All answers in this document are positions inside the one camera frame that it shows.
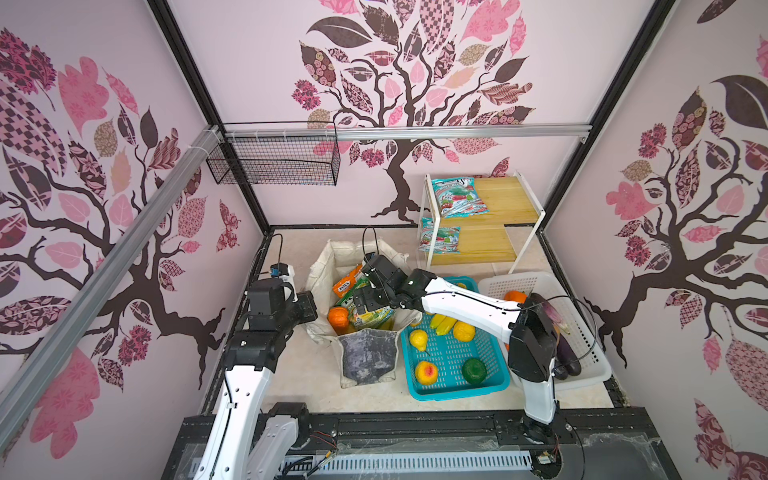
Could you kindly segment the yellow green candy bag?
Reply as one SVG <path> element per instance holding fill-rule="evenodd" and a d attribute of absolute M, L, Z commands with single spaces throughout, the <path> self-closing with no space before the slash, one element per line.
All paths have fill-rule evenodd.
<path fill-rule="evenodd" d="M 359 279 L 345 295 L 341 298 L 338 305 L 345 308 L 348 312 L 348 320 L 356 330 L 365 328 L 388 329 L 392 326 L 394 311 L 384 306 L 377 310 L 371 310 L 368 307 L 358 307 L 355 303 L 355 294 L 368 287 L 370 282 L 366 278 Z"/>

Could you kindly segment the orange Fox's candy bag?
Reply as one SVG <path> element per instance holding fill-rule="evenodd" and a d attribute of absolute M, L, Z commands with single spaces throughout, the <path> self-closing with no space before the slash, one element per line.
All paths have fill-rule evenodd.
<path fill-rule="evenodd" d="M 357 265 L 334 284 L 332 291 L 339 299 L 343 298 L 357 284 L 362 275 L 362 268 L 362 264 Z"/>

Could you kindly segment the orange bell pepper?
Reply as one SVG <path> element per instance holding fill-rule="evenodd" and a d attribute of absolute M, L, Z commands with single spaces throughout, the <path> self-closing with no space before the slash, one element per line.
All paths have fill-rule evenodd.
<path fill-rule="evenodd" d="M 338 336 L 345 335 L 350 330 L 351 323 L 349 321 L 349 312 L 345 307 L 336 306 L 330 308 L 327 320 Z"/>

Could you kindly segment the cream canvas grocery bag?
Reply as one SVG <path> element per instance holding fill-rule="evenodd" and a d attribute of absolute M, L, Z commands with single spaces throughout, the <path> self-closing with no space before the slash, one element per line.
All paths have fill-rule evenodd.
<path fill-rule="evenodd" d="M 398 336 L 421 318 L 418 311 L 397 310 L 381 329 L 365 328 L 342 336 L 336 333 L 328 321 L 328 312 L 340 298 L 333 293 L 332 287 L 361 265 L 366 253 L 381 253 L 404 272 L 411 271 L 408 256 L 382 240 L 366 243 L 330 240 L 310 267 L 307 280 L 307 290 L 314 297 L 318 318 L 307 323 L 305 329 L 316 343 L 331 346 L 343 388 L 393 381 L 399 357 Z"/>

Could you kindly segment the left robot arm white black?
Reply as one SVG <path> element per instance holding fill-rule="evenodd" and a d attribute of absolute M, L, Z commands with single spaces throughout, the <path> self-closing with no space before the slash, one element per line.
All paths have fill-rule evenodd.
<path fill-rule="evenodd" d="M 292 274 L 254 281 L 224 355 L 224 377 L 196 479 L 272 479 L 300 437 L 298 409 L 270 413 L 257 432 L 267 390 L 293 330 L 317 319 L 309 292 Z"/>

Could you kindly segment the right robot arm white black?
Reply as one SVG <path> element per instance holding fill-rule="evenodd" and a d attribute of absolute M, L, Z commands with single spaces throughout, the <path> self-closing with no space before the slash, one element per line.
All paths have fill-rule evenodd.
<path fill-rule="evenodd" d="M 375 253 L 364 256 L 362 274 L 370 284 L 354 295 L 355 308 L 361 313 L 387 306 L 443 314 L 507 344 L 508 368 L 520 379 L 524 392 L 524 416 L 518 430 L 532 444 L 555 442 L 552 423 L 557 404 L 552 370 L 558 335 L 552 320 L 537 312 L 537 303 L 491 298 L 423 269 L 407 274 Z"/>

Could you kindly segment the lower green white candy bag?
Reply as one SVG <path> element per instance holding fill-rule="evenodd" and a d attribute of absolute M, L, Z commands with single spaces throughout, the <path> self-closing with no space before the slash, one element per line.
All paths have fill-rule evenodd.
<path fill-rule="evenodd" d="M 434 222 L 431 218 L 421 219 L 421 234 L 418 250 L 429 252 L 434 246 L 434 254 L 458 254 L 460 243 L 460 227 L 440 227 L 437 230 L 436 240 L 433 241 Z"/>

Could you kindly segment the green white candy bag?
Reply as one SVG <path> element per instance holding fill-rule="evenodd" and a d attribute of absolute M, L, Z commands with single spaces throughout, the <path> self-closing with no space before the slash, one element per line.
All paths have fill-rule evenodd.
<path fill-rule="evenodd" d="M 472 177 L 434 179 L 431 186 L 442 218 L 471 217 L 489 212 Z"/>
<path fill-rule="evenodd" d="M 429 252 L 434 246 L 434 254 L 458 254 L 460 243 L 460 227 L 440 227 L 437 230 L 436 240 L 433 241 L 434 222 L 431 218 L 421 219 L 421 234 L 418 250 Z"/>

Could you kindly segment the teal plastic fruit basket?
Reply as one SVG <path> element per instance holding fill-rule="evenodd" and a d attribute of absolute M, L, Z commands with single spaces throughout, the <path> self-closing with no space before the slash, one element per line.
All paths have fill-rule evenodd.
<path fill-rule="evenodd" d="M 478 330 L 472 340 L 462 342 L 453 334 L 438 335 L 430 327 L 432 316 L 425 314 L 416 326 L 407 326 L 400 333 L 406 381 L 411 396 L 418 401 L 447 401 L 483 396 L 505 390 L 511 383 L 506 354 L 497 338 Z M 427 335 L 426 350 L 421 352 L 410 344 L 410 334 L 423 330 Z M 462 373 L 466 361 L 475 359 L 486 367 L 485 379 L 475 385 Z M 416 378 L 417 366 L 427 361 L 437 367 L 437 380 L 424 385 Z"/>

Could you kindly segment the red yellow peach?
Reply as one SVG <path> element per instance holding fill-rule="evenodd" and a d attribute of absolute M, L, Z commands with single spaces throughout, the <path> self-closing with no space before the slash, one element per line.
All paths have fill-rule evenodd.
<path fill-rule="evenodd" d="M 439 371 L 435 364 L 428 361 L 420 361 L 414 370 L 417 383 L 423 386 L 434 385 L 439 378 Z"/>

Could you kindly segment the green bell pepper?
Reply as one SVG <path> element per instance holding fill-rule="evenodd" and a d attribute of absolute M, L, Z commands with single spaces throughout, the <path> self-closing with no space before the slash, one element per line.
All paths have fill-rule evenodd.
<path fill-rule="evenodd" d="M 481 385 L 487 378 L 486 365 L 478 358 L 467 359 L 461 368 L 464 380 L 473 386 Z"/>

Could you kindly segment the orange tomato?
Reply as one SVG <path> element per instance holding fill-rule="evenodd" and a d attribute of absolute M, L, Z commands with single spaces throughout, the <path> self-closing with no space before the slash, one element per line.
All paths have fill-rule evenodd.
<path fill-rule="evenodd" d="M 528 299 L 528 296 L 520 291 L 512 290 L 508 291 L 504 295 L 504 300 L 509 302 L 514 302 L 517 304 L 524 304 Z"/>

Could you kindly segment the white wooden two-tier shelf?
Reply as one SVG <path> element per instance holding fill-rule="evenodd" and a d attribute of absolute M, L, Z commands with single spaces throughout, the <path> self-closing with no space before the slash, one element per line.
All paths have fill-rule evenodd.
<path fill-rule="evenodd" d="M 431 270 L 437 266 L 500 264 L 509 274 L 520 265 L 546 217 L 546 211 L 527 180 L 516 172 L 509 177 L 480 178 L 475 181 L 479 197 L 489 212 L 470 217 L 444 218 L 439 211 L 432 177 L 424 178 L 419 217 L 433 217 L 438 228 L 460 229 L 456 253 L 421 252 L 417 265 Z"/>

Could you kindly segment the purple eggplant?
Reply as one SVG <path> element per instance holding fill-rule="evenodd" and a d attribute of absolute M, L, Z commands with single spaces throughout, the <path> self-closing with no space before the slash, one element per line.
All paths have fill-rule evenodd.
<path fill-rule="evenodd" d="M 569 377 L 579 376 L 582 373 L 581 363 L 568 340 L 570 329 L 564 322 L 562 315 L 540 294 L 532 293 L 530 299 L 534 304 L 537 304 L 543 314 L 553 322 L 553 326 L 558 335 L 556 362 L 553 370 L 555 378 L 558 380 L 565 380 Z"/>

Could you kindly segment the white plastic vegetable basket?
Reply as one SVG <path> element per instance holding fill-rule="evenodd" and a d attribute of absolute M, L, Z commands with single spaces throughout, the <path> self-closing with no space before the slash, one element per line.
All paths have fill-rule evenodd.
<path fill-rule="evenodd" d="M 574 390 L 602 384 L 612 375 L 612 369 L 599 345 L 595 342 L 591 323 L 586 321 L 577 306 L 566 294 L 557 278 L 548 272 L 527 271 L 485 278 L 479 281 L 479 292 L 502 299 L 509 291 L 526 295 L 537 293 L 547 299 L 562 319 L 562 331 L 582 367 L 578 376 L 554 380 L 558 391 Z"/>

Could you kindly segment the aluminium frame bar rear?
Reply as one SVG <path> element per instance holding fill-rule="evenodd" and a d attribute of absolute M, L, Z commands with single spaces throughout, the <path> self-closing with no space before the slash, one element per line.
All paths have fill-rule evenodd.
<path fill-rule="evenodd" d="M 418 127 L 376 127 L 376 128 L 339 128 L 322 123 L 321 128 L 260 128 L 252 123 L 251 129 L 235 129 L 235 124 L 227 126 L 228 138 L 309 138 L 338 141 L 357 140 L 437 140 L 459 138 L 538 138 L 538 137 L 577 137 L 589 136 L 592 126 L 588 124 L 519 124 L 519 125 L 469 125 L 469 126 L 418 126 Z"/>

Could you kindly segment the aluminium frame bar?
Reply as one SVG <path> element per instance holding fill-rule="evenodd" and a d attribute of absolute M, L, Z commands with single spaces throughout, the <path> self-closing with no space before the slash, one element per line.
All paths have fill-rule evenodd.
<path fill-rule="evenodd" d="M 376 128 L 339 128 L 322 123 L 321 128 L 260 128 L 252 123 L 251 129 L 235 129 L 235 124 L 227 126 L 228 138 L 309 138 L 338 141 L 357 140 L 437 140 L 459 138 L 538 138 L 538 137 L 577 137 L 589 136 L 592 126 L 588 124 L 519 124 L 519 125 L 469 125 L 469 126 L 418 126 L 418 127 L 376 127 Z"/>
<path fill-rule="evenodd" d="M 6 448 L 63 367 L 99 311 L 127 274 L 198 167 L 221 140 L 221 128 L 205 127 L 152 195 L 102 266 L 72 299 L 58 322 L 1 392 L 1 447 Z"/>

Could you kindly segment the aluminium frame bar left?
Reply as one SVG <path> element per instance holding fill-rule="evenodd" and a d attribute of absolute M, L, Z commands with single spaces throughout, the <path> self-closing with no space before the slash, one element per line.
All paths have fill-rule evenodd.
<path fill-rule="evenodd" d="M 127 274 L 198 167 L 221 140 L 221 128 L 205 127 L 152 195 L 102 266 L 72 299 L 58 322 L 1 392 L 1 447 L 6 448 L 63 367 L 99 311 Z"/>

